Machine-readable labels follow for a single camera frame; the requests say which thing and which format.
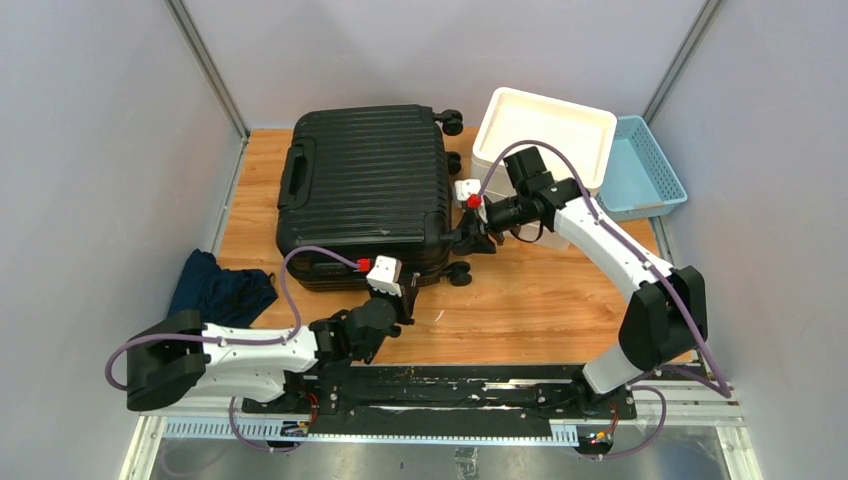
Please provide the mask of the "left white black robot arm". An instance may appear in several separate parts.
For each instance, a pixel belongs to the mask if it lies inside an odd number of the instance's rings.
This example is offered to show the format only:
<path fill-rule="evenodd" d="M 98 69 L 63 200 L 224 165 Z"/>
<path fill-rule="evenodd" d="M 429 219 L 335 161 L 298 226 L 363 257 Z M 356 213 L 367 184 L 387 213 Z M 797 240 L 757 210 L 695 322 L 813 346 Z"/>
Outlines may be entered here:
<path fill-rule="evenodd" d="M 204 323 L 196 310 L 174 314 L 128 340 L 126 407 L 149 412 L 196 398 L 237 397 L 298 411 L 306 386 L 297 374 L 319 376 L 371 363 L 384 341 L 414 322 L 419 289 L 369 290 L 359 307 L 301 329 L 238 329 Z"/>

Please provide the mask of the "light blue plastic basket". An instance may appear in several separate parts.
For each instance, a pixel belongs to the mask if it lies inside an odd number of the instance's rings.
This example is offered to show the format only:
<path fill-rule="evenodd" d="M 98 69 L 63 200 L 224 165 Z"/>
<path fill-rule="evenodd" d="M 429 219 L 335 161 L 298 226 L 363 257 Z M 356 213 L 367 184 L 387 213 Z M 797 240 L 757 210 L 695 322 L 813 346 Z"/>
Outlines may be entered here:
<path fill-rule="evenodd" d="M 616 222 L 661 217 L 688 200 L 685 188 L 642 117 L 618 118 L 597 200 Z"/>

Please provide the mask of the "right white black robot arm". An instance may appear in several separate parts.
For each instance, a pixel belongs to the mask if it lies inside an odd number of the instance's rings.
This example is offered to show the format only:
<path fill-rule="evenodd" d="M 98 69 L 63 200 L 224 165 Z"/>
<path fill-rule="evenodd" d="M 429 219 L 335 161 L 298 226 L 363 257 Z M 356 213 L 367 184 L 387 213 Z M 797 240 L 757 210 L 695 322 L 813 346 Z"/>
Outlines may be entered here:
<path fill-rule="evenodd" d="M 547 407 L 571 404 L 596 417 L 627 384 L 678 356 L 704 347 L 708 338 L 706 288 L 694 267 L 678 268 L 641 246 L 605 215 L 577 175 L 555 179 L 543 161 L 541 141 L 519 141 L 500 156 L 515 190 L 492 201 L 480 180 L 458 180 L 461 206 L 457 255 L 493 254 L 503 233 L 536 223 L 575 245 L 612 282 L 628 305 L 616 341 L 578 368 L 560 397 Z"/>

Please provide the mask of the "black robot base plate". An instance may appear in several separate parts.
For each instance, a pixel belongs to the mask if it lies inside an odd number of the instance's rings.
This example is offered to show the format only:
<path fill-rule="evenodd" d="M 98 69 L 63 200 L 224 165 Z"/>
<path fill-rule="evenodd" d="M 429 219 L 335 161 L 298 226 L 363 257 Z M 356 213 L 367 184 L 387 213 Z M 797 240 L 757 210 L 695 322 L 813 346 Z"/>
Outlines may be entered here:
<path fill-rule="evenodd" d="M 576 364 L 350 366 L 289 374 L 284 393 L 244 399 L 244 414 L 313 415 L 314 431 L 351 436 L 541 438 L 554 420 L 634 420 L 630 393 L 587 400 Z"/>

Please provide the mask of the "white three-drawer storage unit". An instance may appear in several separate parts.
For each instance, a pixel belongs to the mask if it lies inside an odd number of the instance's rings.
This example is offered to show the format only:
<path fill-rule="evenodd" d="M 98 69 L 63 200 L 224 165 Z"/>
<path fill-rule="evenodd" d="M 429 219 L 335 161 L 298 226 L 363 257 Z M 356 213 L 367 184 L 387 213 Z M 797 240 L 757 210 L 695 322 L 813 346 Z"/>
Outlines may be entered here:
<path fill-rule="evenodd" d="M 576 168 L 590 195 L 603 184 L 617 117 L 605 110 L 508 87 L 495 90 L 472 147 L 471 176 L 489 178 L 485 194 L 502 200 L 515 193 L 498 154 L 519 140 L 555 147 Z"/>

